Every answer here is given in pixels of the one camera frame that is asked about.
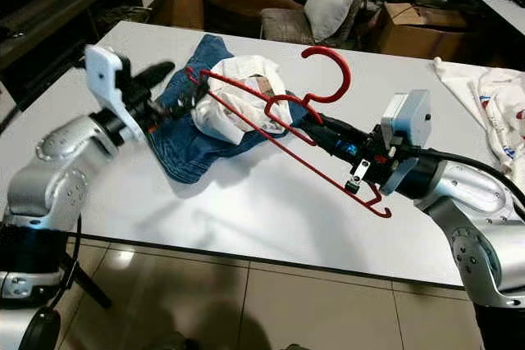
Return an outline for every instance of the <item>tile floor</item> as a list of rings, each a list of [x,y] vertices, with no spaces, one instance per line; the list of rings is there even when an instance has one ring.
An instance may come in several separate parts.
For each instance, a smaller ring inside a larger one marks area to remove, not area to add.
[[[87,239],[80,264],[113,306],[75,284],[58,350],[142,350],[175,331],[204,350],[480,348],[462,291]]]

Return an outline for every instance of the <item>white table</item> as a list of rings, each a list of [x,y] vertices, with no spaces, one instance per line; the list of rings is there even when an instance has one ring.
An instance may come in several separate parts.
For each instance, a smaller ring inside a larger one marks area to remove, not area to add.
[[[482,0],[488,7],[525,35],[525,8],[510,0]]]
[[[181,68],[202,32],[121,22],[101,44],[131,59],[134,73],[171,59]],[[336,64],[300,57],[304,46],[223,36],[237,55],[260,54],[281,65],[285,86],[302,96],[340,85]],[[340,51],[353,73],[339,102],[316,105],[328,116],[371,130],[396,92],[429,89],[433,132],[428,146],[495,163],[481,126],[437,79],[430,61]],[[34,155],[34,145],[73,116],[97,111],[82,70],[69,70],[0,138],[4,209],[9,179]],[[285,144],[344,183],[349,165],[291,135]],[[88,236],[165,248],[285,261],[416,280],[461,285],[445,236],[408,199],[385,200],[394,215],[364,210],[270,143],[217,161],[194,185],[166,178],[145,144],[128,143],[93,182],[83,212]]]

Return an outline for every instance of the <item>black tripod leg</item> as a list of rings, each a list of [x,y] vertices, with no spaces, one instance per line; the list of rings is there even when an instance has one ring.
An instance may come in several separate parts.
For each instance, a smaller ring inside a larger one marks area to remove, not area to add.
[[[74,264],[73,259],[67,253],[61,260],[61,266],[63,269],[69,268]],[[77,263],[72,274],[73,280],[92,298],[98,305],[104,309],[108,309],[112,305],[112,300],[93,282],[88,274],[84,272],[80,265]]]

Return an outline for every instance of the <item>denim fabric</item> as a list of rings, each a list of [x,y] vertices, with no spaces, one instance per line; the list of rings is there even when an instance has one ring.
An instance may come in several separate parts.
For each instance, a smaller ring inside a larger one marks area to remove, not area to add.
[[[207,34],[187,66],[193,67],[198,74],[200,70],[211,69],[220,60],[232,56],[221,38]],[[179,70],[158,101],[164,106],[173,106],[179,95],[191,88],[193,85],[187,80],[184,69]],[[289,102],[289,106],[294,123],[306,115],[306,111],[294,102]],[[274,134],[274,137],[280,138],[285,134]],[[197,182],[219,157],[239,155],[265,140],[257,131],[246,133],[239,145],[214,139],[197,129],[190,114],[164,123],[149,135],[153,151],[164,171],[172,179],[184,184]]]

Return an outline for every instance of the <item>white cushion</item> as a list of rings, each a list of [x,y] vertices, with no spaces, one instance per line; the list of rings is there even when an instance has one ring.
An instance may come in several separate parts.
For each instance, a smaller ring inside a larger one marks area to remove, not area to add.
[[[304,13],[316,43],[332,36],[345,21],[352,0],[307,0]]]

